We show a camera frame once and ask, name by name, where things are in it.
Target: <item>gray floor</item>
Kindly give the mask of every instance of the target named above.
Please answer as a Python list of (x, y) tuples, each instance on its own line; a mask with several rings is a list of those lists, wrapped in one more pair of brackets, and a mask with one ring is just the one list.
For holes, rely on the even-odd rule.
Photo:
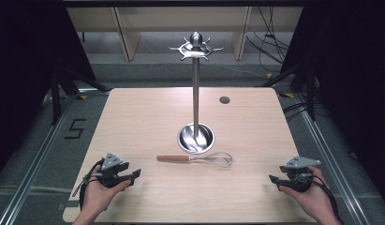
[[(183, 44), (185, 33), (146, 33), (143, 34), (138, 53), (131, 62), (123, 58), (117, 34), (114, 33), (86, 33), (83, 46), (88, 54), (97, 80), (109, 87), (167, 87), (190, 86), (192, 67), (190, 62), (180, 62), (181, 55), (171, 52), (168, 47), (178, 47)], [(288, 42), (292, 34), (279, 34), (283, 42)], [(259, 65), (259, 54), (255, 48), (246, 43), (244, 58), (235, 61), (229, 34), (203, 33), (203, 37), (210, 37), (211, 45), (215, 48), (225, 47), (223, 52), (216, 52), (210, 56), (210, 61), (201, 62), (201, 86), (240, 86), (251, 87), (265, 83), (270, 72)], [(276, 55), (274, 48), (266, 45), (266, 50)], [(261, 63), (273, 70), (279, 70), (280, 65), (274, 60), (261, 57)], [(274, 86), (277, 93), (290, 93), (289, 84), (292, 76)], [(89, 89), (88, 85), (79, 83), (80, 88)], [(15, 152), (8, 161), (6, 168), (0, 174), (0, 218), (5, 209), (14, 200), (24, 177), (30, 168), (37, 165), (34, 159), (40, 156), (45, 137), (53, 132), (52, 143), (43, 155), (37, 172), (32, 176), (32, 183), (27, 189), (25, 199), (21, 201), (19, 210), (14, 212), (13, 224), (66, 224), (62, 220), (64, 205), (70, 195), (75, 178), (79, 172), (85, 152), (93, 137), (96, 124), (105, 105), (107, 95), (97, 92), (87, 92), (87, 99), (67, 97), (62, 100), (67, 109), (53, 132), (52, 105), (50, 101), (42, 106), (28, 136), (25, 137), (22, 149)], [(280, 97), (283, 108), (299, 101), (297, 97)], [(289, 119), (289, 128), (300, 156), (319, 159), (323, 162), (323, 170), (327, 182), (338, 202), (340, 216), (346, 224), (385, 224), (385, 203), (378, 195), (374, 185), (359, 161), (349, 157), (350, 151), (343, 135), (333, 123), (331, 117), (326, 116), (323, 106), (316, 105), (317, 121), (311, 123), (307, 115), (302, 112), (293, 117), (300, 109), (285, 114)], [(83, 128), (79, 139), (66, 139), (74, 136), (69, 130), (75, 119), (85, 119), (76, 124)], [(309, 126), (317, 126), (323, 137), (323, 142), (334, 157), (335, 161), (326, 159), (326, 152), (318, 144)], [(341, 172), (341, 178), (346, 184), (340, 186), (337, 174), (333, 174), (333, 163)], [(357, 205), (362, 208), (358, 215), (353, 212), (354, 206), (349, 202), (350, 196), (345, 195), (345, 188), (349, 188), (352, 196), (356, 197)]]

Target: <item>printed number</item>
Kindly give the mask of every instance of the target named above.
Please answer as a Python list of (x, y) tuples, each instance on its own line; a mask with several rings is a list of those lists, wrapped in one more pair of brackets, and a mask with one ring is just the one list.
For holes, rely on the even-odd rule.
[(73, 137), (67, 136), (67, 137), (65, 137), (65, 139), (79, 139), (81, 137), (81, 133), (83, 132), (83, 128), (74, 128), (75, 123), (78, 121), (86, 121), (86, 119), (74, 119), (72, 121), (72, 125), (69, 128), (69, 131), (79, 131), (78, 136), (73, 136)]

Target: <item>metal base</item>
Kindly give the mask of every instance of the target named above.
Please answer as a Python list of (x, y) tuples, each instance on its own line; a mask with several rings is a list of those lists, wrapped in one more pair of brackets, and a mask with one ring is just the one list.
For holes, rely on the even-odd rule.
[(194, 125), (191, 123), (180, 130), (177, 142), (187, 153), (201, 154), (213, 147), (215, 135), (209, 127), (203, 124), (199, 124), (199, 133), (194, 135)]

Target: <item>wooden panel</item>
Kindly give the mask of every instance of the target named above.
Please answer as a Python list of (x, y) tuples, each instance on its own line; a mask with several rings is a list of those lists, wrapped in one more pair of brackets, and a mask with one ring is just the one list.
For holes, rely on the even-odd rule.
[(119, 23), (119, 36), (121, 37), (122, 46), (124, 46), (124, 53), (126, 53), (126, 60), (133, 60), (140, 42), (141, 32), (132, 31), (130, 24), (125, 16), (122, 16), (119, 8), (114, 9), (117, 22)]
[(247, 7), (244, 12), (244, 25), (241, 26), (239, 32), (232, 32), (231, 33), (231, 39), (232, 39), (232, 46), (233, 46), (233, 53), (235, 54), (236, 60), (242, 60), (243, 51), (244, 51), (244, 44), (246, 40), (246, 33), (248, 30), (248, 24), (250, 21), (251, 16), (251, 7)]
[(77, 31), (118, 31), (111, 7), (69, 7), (67, 11)]
[[(229, 104), (219, 102), (223, 96)], [(230, 168), (156, 160), (156, 155), (186, 155), (176, 137), (192, 118), (192, 88), (111, 91), (74, 189), (108, 152), (130, 162), (123, 174), (141, 169), (141, 177), (96, 221), (312, 221), (268, 177), (285, 177), (279, 165), (297, 155), (273, 89), (200, 89), (200, 121), (215, 132), (213, 148), (203, 155), (228, 152), (234, 157)], [(79, 212), (68, 207), (64, 220), (73, 221)]]
[(240, 31), (245, 7), (120, 7), (132, 32)]
[[(271, 12), (269, 7), (260, 7), (265, 21), (269, 24)], [(274, 7), (273, 23), (275, 32), (294, 32), (295, 27), (300, 19), (302, 7)], [(258, 7), (253, 7), (248, 31), (250, 32), (266, 32), (268, 29), (262, 19)]]

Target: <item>wooden table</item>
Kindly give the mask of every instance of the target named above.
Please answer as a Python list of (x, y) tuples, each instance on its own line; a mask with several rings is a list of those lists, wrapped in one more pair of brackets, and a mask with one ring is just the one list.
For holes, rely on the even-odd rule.
[[(229, 104), (219, 101), (230, 98)], [(75, 187), (108, 152), (141, 169), (133, 187), (119, 193), (100, 222), (256, 223), (313, 221), (268, 175), (297, 155), (271, 88), (201, 88), (200, 122), (215, 133), (203, 156), (228, 152), (230, 168), (168, 163), (156, 155), (186, 155), (177, 134), (193, 122), (192, 88), (114, 89), (98, 122)], [(77, 201), (79, 196), (70, 197)], [(73, 221), (79, 207), (67, 207)]]

